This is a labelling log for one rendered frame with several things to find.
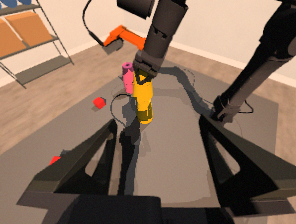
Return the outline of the red cube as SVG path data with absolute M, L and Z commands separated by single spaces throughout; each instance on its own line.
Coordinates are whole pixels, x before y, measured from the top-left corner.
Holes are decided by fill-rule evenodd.
M 55 162 L 55 161 L 58 160 L 59 158 L 60 158 L 60 157 L 58 157 L 58 156 L 54 156 L 50 164 L 52 164 L 53 162 Z M 50 164 L 49 164 L 49 165 L 50 165 Z
M 99 109 L 101 109 L 103 106 L 105 106 L 105 102 L 103 99 L 101 99 L 100 97 L 96 98 L 93 103 L 95 104 L 96 107 L 98 107 Z

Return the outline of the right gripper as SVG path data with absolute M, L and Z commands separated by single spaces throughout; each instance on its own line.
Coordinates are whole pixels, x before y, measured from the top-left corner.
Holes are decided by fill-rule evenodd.
M 156 28 L 153 26 L 152 23 L 150 25 L 146 38 L 143 38 L 128 30 L 123 25 L 120 25 L 112 32 L 110 32 L 110 35 L 104 42 L 104 45 L 106 46 L 114 39 L 121 37 L 137 46 L 139 50 L 136 52 L 132 66 L 136 75 L 137 84 L 143 85 L 147 81 L 157 76 L 174 35 L 166 35 L 165 38 L 162 36 L 163 32 L 158 31 L 156 33 Z M 146 62 L 151 64 L 152 66 L 147 64 Z M 139 69 L 148 74 L 148 76 L 142 81 L 140 81 Z

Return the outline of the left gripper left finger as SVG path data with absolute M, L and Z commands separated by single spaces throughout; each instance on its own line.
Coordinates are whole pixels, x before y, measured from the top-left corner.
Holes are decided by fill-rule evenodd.
M 115 119 L 111 119 L 91 137 L 37 173 L 26 190 L 108 195 L 117 129 Z M 101 158 L 90 176 L 85 168 L 106 139 Z

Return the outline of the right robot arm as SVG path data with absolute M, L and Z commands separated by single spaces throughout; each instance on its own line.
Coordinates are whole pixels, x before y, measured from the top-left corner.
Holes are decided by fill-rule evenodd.
M 147 17 L 150 18 L 155 3 L 155 0 L 116 1 L 117 7 L 144 20 Z M 296 56 L 296 0 L 276 1 L 283 2 L 265 24 L 263 35 L 258 40 L 260 44 L 252 58 L 231 86 L 221 96 L 218 95 L 213 102 L 214 108 L 209 117 L 216 112 L 211 119 L 221 126 L 232 123 L 233 117 L 241 111 L 240 107 L 249 95 L 277 69 Z M 158 1 L 152 19 L 156 33 L 163 32 L 162 37 L 164 38 L 166 35 L 175 35 L 188 10 L 185 3 L 186 0 Z M 102 49 L 110 55 L 121 49 L 123 42 L 124 40 L 119 37 L 106 46 L 102 46 Z M 223 123 L 225 121 L 226 123 Z

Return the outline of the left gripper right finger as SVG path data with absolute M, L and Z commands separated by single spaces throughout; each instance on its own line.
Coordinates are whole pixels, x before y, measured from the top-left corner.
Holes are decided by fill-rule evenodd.
M 200 133 L 220 207 L 296 196 L 296 166 L 224 128 L 205 114 Z M 235 175 L 213 137 L 239 164 Z M 229 178 L 229 179 L 228 179 Z

